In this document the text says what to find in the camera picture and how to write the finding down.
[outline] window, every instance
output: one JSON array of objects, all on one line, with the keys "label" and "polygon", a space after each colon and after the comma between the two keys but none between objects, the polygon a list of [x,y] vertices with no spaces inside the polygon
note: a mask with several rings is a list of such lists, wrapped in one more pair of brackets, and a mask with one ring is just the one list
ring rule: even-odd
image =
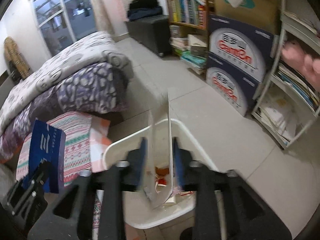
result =
[{"label": "window", "polygon": [[52,56],[97,31],[90,0],[32,0],[32,4]]}]

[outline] blue cloth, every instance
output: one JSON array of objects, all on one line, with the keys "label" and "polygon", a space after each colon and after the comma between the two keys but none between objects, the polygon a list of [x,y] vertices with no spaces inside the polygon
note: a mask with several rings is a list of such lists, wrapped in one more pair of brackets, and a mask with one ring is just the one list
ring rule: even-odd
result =
[{"label": "blue cloth", "polygon": [[154,8],[138,8],[138,9],[131,9],[128,11],[128,19],[129,21],[133,22],[135,20],[155,16],[155,15],[161,15],[163,13],[162,7],[157,6]]}]

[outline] blue booklet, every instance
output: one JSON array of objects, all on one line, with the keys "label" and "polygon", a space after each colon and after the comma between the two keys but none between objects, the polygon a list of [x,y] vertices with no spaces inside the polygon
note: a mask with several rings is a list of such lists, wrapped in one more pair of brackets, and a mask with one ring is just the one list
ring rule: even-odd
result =
[{"label": "blue booklet", "polygon": [[38,165],[45,160],[51,163],[51,169],[49,178],[43,185],[44,192],[62,192],[65,144],[66,134],[63,130],[39,120],[35,121],[30,142],[29,174],[24,179],[24,188],[28,188],[25,182],[32,178]]}]

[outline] bedspread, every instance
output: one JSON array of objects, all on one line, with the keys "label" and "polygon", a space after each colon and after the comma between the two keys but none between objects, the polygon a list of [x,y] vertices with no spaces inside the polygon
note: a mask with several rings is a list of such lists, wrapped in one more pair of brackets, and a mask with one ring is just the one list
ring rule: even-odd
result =
[{"label": "bedspread", "polygon": [[0,136],[0,163],[19,152],[36,118],[43,122],[70,111],[98,112],[127,109],[128,78],[109,64],[91,64],[37,96]]},{"label": "bedspread", "polygon": [[131,65],[131,61],[125,55],[117,52],[117,47],[107,32],[96,32],[84,37],[49,59],[38,71],[11,90],[0,110],[0,135],[37,96],[96,62],[108,62],[119,69]]}]

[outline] screw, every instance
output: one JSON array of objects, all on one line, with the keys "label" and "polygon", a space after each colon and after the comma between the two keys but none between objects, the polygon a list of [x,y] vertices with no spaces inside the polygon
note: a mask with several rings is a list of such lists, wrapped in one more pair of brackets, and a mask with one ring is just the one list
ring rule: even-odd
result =
[{"label": "screw", "polygon": [[128,161],[118,161],[116,166],[118,168],[125,168],[128,167],[130,165],[130,163]]},{"label": "screw", "polygon": [[190,166],[191,168],[198,168],[198,167],[201,167],[201,163],[198,162],[198,161],[191,161],[191,162],[189,163],[189,166]]}]

